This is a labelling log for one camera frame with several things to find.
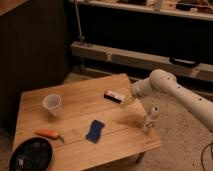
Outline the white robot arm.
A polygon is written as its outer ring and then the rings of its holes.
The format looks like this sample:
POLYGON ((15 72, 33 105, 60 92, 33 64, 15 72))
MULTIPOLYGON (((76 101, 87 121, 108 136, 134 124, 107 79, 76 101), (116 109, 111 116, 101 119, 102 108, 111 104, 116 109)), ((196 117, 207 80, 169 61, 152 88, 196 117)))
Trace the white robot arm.
POLYGON ((181 86, 174 74, 162 69, 155 69, 147 78, 134 82, 121 104, 129 105, 135 99, 144 98, 154 92, 165 92, 175 98, 213 133, 213 102, 181 86))

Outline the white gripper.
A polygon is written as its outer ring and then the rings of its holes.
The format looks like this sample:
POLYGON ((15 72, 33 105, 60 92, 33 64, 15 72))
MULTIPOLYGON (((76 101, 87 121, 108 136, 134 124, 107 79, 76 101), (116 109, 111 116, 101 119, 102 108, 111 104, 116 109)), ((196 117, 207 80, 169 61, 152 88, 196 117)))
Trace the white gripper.
POLYGON ((128 94, 121 102, 120 106, 122 108, 125 108, 128 105, 131 105, 135 101, 135 97, 142 98, 145 96, 144 83, 142 81, 137 81, 133 83, 131 85, 131 93, 133 96, 128 94))

